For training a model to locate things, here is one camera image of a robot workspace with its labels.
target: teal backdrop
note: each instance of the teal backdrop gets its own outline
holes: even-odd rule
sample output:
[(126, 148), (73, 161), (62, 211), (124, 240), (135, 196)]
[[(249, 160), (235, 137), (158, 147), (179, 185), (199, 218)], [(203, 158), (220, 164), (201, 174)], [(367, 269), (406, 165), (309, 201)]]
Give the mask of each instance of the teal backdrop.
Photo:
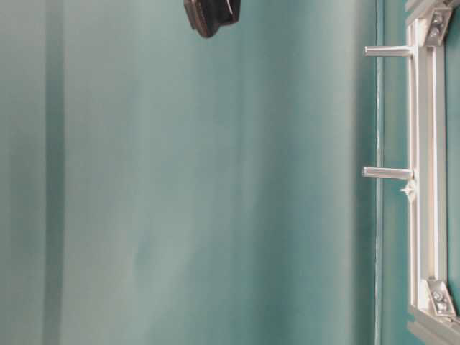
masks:
[[(405, 42), (405, 0), (385, 1), (385, 44)], [(460, 191), (460, 16), (454, 12), (446, 39), (446, 136), (448, 194), (448, 275), (449, 287), (460, 300), (460, 236), (458, 197)], [(407, 69), (404, 59), (385, 59), (385, 167), (407, 166)], [(422, 342), (407, 330), (408, 314), (408, 217), (407, 199), (400, 192), (405, 183), (384, 182), (383, 201), (383, 287), (382, 344), (416, 344)]]
[[(406, 0), (383, 0), (384, 44), (404, 45)], [(407, 67), (402, 58), (385, 58), (383, 166), (407, 167)], [(382, 345), (421, 345), (409, 332), (408, 205), (405, 182), (383, 181)]]
[(449, 288), (460, 311), (460, 11), (446, 40), (447, 229)]
[(373, 344), (375, 12), (4, 0), (0, 343)]

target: cylindrical metal bar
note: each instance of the cylindrical metal bar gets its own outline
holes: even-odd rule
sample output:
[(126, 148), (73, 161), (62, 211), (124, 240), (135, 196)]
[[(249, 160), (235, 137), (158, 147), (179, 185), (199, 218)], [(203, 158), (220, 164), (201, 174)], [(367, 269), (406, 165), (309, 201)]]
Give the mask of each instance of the cylindrical metal bar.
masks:
[(412, 47), (406, 45), (403, 46), (391, 46), (391, 47), (365, 47), (364, 56), (382, 56), (382, 57), (399, 57), (399, 58), (410, 58), (413, 55)]
[(394, 178), (396, 180), (410, 180), (414, 177), (411, 169), (389, 169), (386, 167), (363, 167), (362, 175), (365, 178)]

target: wall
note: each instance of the wall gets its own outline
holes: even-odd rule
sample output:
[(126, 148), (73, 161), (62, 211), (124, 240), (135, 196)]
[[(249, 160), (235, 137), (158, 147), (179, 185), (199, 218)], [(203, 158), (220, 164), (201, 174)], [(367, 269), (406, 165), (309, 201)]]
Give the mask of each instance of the wall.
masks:
[(213, 40), (179, 1), (17, 2), (38, 37), (0, 34), (6, 296), (36, 278), (2, 343), (373, 342), (372, 2), (245, 1)]

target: aluminum frame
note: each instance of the aluminum frame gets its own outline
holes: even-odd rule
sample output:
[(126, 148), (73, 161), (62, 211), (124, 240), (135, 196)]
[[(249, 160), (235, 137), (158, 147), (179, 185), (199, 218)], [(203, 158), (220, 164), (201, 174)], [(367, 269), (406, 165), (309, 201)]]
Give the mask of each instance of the aluminum frame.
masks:
[(408, 168), (365, 167), (363, 176), (408, 180), (409, 330), (427, 344), (460, 344), (448, 288), (446, 105), (443, 40), (460, 0), (409, 0), (406, 46), (366, 47), (366, 56), (408, 60)]

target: metal bracket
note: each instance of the metal bracket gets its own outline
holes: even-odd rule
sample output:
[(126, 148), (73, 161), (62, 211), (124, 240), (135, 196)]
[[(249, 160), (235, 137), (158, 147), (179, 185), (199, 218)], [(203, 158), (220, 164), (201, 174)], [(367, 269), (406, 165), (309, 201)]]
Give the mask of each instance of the metal bracket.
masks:
[(409, 0), (405, 46), (366, 47), (366, 56), (408, 62), (408, 167), (365, 167), (363, 176), (407, 180), (410, 305), (409, 329), (432, 344), (460, 344), (447, 285), (446, 110), (444, 45), (460, 0)]
[(430, 301), (430, 310), (438, 317), (456, 318), (452, 297), (444, 280), (424, 280)]

